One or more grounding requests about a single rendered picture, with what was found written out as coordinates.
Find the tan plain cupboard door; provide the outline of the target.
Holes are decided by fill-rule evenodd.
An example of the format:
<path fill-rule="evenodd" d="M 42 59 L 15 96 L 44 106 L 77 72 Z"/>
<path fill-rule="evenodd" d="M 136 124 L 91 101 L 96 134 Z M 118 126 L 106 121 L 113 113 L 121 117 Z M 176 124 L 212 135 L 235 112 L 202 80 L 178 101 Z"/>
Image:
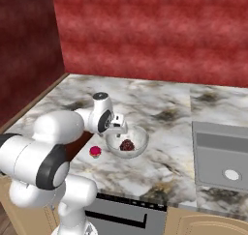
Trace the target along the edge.
<path fill-rule="evenodd" d="M 16 207 L 10 200 L 11 179 L 0 175 L 0 202 L 3 205 L 17 235 L 50 235 L 58 226 L 56 210 L 49 207 L 24 209 Z"/>

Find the tan arched cupboard door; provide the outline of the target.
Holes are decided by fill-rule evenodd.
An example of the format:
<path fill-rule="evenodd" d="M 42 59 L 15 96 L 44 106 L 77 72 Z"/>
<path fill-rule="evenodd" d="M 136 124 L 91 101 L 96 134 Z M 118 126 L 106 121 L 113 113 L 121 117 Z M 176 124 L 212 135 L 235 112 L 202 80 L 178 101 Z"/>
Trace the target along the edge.
<path fill-rule="evenodd" d="M 248 222 L 169 207 L 164 235 L 248 235 Z"/>

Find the grey dishwasher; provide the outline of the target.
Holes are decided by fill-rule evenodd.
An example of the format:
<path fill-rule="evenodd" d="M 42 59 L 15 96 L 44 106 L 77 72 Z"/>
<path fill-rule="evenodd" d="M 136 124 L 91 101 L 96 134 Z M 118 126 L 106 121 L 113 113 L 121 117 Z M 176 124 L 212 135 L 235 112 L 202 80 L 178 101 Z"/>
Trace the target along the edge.
<path fill-rule="evenodd" d="M 142 221 L 147 214 L 146 228 L 138 228 L 88 217 L 99 235 L 164 235 L 167 206 L 98 193 L 96 200 L 85 211 Z"/>

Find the pink frosted cupcake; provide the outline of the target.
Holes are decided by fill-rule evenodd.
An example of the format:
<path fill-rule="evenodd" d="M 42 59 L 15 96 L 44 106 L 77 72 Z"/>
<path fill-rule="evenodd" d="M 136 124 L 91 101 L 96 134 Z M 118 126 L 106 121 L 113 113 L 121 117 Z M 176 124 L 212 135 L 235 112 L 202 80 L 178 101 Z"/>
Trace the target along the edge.
<path fill-rule="evenodd" d="M 89 155 L 94 159 L 99 158 L 101 154 L 102 154 L 102 149 L 98 146 L 92 146 L 89 150 Z"/>

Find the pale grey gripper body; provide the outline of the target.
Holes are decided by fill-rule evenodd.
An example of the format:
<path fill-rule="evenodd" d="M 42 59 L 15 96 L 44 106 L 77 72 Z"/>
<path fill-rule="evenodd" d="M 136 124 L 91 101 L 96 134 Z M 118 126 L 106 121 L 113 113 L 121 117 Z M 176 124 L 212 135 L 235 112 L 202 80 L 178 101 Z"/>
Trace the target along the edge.
<path fill-rule="evenodd" d="M 110 126 L 106 134 L 126 134 L 128 132 L 128 126 L 126 124 L 119 126 L 118 124 L 114 124 L 113 126 Z"/>

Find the dark brown tray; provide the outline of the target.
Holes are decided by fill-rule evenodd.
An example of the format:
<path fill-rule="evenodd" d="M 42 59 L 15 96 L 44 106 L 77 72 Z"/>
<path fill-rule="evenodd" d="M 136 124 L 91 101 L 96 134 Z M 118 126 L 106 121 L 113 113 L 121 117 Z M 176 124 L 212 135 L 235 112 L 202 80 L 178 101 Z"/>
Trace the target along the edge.
<path fill-rule="evenodd" d="M 66 152 L 67 152 L 66 156 L 67 156 L 68 162 L 71 162 L 74 159 L 74 157 L 86 145 L 86 143 L 91 139 L 92 136 L 93 136 L 93 133 L 84 132 L 78 140 L 65 145 Z"/>

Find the grey steel sink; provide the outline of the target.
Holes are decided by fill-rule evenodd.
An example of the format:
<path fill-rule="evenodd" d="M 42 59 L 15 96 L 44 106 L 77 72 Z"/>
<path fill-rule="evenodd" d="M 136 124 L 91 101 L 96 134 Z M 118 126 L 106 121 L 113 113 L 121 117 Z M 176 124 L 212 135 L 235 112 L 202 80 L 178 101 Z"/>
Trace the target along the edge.
<path fill-rule="evenodd" d="M 248 128 L 192 122 L 196 184 L 248 193 Z"/>

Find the dark chocolate cake piece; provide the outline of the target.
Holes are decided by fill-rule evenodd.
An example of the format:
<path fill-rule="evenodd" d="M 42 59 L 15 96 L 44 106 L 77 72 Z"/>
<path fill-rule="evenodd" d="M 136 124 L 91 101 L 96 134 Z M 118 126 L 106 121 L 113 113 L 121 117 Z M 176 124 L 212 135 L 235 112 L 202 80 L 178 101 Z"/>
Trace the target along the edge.
<path fill-rule="evenodd" d="M 130 139 L 125 139 L 120 144 L 121 151 L 133 151 L 134 149 L 135 149 L 135 145 Z"/>

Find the clear glass bowl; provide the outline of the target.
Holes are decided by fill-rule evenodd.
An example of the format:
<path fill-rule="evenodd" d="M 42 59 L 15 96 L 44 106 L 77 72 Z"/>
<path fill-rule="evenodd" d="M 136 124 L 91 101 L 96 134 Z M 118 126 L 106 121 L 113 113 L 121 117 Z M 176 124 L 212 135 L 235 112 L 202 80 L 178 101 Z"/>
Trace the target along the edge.
<path fill-rule="evenodd" d="M 121 134 L 120 138 L 115 137 L 116 134 L 106 135 L 106 144 L 108 149 L 117 157 L 122 159 L 132 159 L 141 155 L 149 142 L 149 134 L 140 126 L 130 126 L 126 134 Z M 121 151 L 120 144 L 123 140 L 130 139 L 135 149 L 133 151 Z"/>

